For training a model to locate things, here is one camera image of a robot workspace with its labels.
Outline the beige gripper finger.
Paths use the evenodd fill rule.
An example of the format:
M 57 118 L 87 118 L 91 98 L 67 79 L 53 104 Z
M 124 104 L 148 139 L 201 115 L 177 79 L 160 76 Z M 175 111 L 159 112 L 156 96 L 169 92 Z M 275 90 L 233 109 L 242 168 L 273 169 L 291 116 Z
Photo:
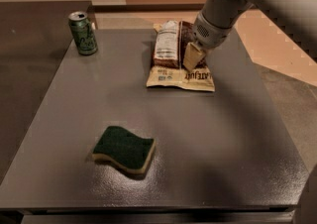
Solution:
M 195 42 L 189 42 L 186 46 L 183 66 L 192 71 L 206 56 L 206 52 Z

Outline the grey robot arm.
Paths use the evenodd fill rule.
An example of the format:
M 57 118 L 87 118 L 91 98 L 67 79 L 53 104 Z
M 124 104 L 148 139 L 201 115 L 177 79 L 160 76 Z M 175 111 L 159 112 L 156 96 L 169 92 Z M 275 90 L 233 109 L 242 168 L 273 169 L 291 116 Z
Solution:
M 183 65 L 193 70 L 219 47 L 239 17 L 257 7 L 311 57 L 317 57 L 317 0 L 206 0 L 192 27 Z

